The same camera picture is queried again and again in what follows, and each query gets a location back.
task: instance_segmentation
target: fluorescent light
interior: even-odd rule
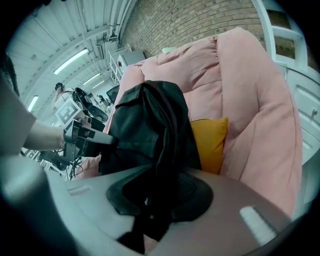
[[[63,70],[66,66],[68,66],[71,62],[75,61],[76,59],[78,59],[79,57],[81,57],[82,55],[86,54],[88,52],[88,49],[85,48],[82,51],[78,52],[76,55],[74,55],[73,57],[71,57],[70,59],[68,59],[65,63],[63,63],[60,67],[58,67],[55,71],[53,71],[53,73],[55,75],[59,74],[59,72],[61,70]]]
[[[95,79],[97,76],[100,76],[100,73],[95,74],[93,77],[89,78],[87,81],[85,81],[85,82],[83,83],[83,85],[89,83],[91,80]]]
[[[28,107],[28,111],[29,111],[29,112],[33,109],[33,107],[34,107],[34,105],[36,104],[38,98],[39,98],[38,95],[35,95],[35,96],[33,97],[32,101],[31,101],[31,103],[30,103],[30,105],[29,105],[29,107]]]
[[[97,83],[92,89],[96,88],[97,86],[101,85],[105,80],[101,81],[100,83]]]

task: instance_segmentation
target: cabinet door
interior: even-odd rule
[[[302,129],[302,164],[320,148],[320,85],[288,69],[286,82],[299,111]]]

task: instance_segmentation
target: yellow pillow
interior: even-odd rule
[[[222,165],[228,118],[202,119],[191,122],[202,170],[218,175]]]

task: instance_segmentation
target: brick wall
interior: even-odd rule
[[[262,26],[251,0],[138,0],[121,38],[148,58],[164,47],[179,47],[235,27],[262,43]]]

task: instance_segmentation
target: ceiling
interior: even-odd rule
[[[131,4],[132,0],[52,0],[24,20],[7,46],[7,53],[14,64],[24,105],[28,107],[33,97],[39,96],[31,111],[37,119],[53,115],[56,83],[88,92],[102,80],[110,79],[108,51],[117,49],[120,32],[116,27],[129,15]],[[97,46],[101,46],[102,58]],[[53,73],[85,48],[89,53],[59,74]],[[83,85],[97,73],[100,76]]]

